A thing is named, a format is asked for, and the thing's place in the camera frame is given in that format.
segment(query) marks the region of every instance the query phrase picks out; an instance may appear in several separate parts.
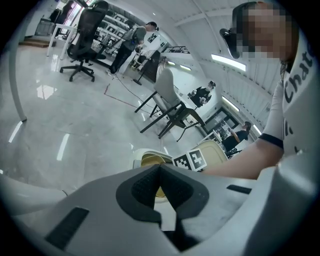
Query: black sleeve trim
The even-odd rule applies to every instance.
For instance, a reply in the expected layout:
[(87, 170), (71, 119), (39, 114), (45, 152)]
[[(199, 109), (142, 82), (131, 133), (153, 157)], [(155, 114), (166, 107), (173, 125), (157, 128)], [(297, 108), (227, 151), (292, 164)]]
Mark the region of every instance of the black sleeve trim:
[(266, 133), (262, 133), (260, 135), (259, 139), (262, 139), (264, 141), (270, 142), (271, 144), (276, 145), (281, 149), (284, 149), (284, 142), (279, 138), (276, 138), (276, 137), (271, 136), (271, 135), (266, 134)]

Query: white ceiling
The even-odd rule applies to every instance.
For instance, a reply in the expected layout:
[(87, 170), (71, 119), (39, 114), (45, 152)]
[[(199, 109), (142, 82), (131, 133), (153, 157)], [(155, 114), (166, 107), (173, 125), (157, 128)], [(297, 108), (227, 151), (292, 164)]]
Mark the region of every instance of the white ceiling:
[(207, 79), (216, 82), (222, 95), (233, 102), (248, 120), (263, 130), (269, 115), (271, 99), (280, 79), (276, 60), (252, 61), (246, 72), (214, 62), (211, 54), (231, 59), (219, 31), (228, 29), (232, 9), (246, 0), (109, 0), (142, 21), (155, 21), (160, 32), (190, 51), (194, 67)]

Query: yellow bowl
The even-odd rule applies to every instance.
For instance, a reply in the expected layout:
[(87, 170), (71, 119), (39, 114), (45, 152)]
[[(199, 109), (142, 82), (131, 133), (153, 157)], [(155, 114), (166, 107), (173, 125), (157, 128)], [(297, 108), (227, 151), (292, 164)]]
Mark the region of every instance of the yellow bowl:
[[(159, 165), (159, 164), (163, 164), (166, 161), (158, 155), (151, 155), (151, 156), (147, 156), (145, 158), (142, 158), (141, 161), (141, 167), (145, 167), (145, 166), (151, 166), (151, 165)], [(163, 192), (162, 188), (159, 187), (158, 191), (155, 194), (156, 197), (158, 198), (164, 198), (166, 195)]]

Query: white shirt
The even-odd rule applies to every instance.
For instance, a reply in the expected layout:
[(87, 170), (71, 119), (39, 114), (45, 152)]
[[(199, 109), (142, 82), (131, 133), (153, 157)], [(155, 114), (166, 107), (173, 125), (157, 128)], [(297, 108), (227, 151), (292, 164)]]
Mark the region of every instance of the white shirt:
[(292, 69), (274, 90), (263, 133), (283, 141), (285, 156), (319, 148), (319, 63), (302, 31)]

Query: floor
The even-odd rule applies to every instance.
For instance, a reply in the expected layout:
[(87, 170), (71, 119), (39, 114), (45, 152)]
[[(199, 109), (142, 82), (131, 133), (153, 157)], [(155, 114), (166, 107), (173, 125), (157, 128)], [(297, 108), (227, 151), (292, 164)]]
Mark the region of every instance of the floor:
[(67, 193), (92, 180), (128, 170), (129, 157), (149, 148), (172, 156), (193, 148), (203, 137), (196, 128), (173, 128), (162, 140), (157, 134), (166, 125), (161, 120), (144, 133), (150, 123), (151, 100), (143, 111), (134, 110), (152, 93), (152, 84), (137, 85), (128, 76), (112, 80), (105, 68), (94, 64), (95, 82), (78, 73), (69, 82), (70, 59), (60, 60), (55, 47), (20, 46), (16, 78), (27, 121), (20, 122), (9, 79), (8, 55), (0, 60), (0, 170), (15, 180), (64, 190)]

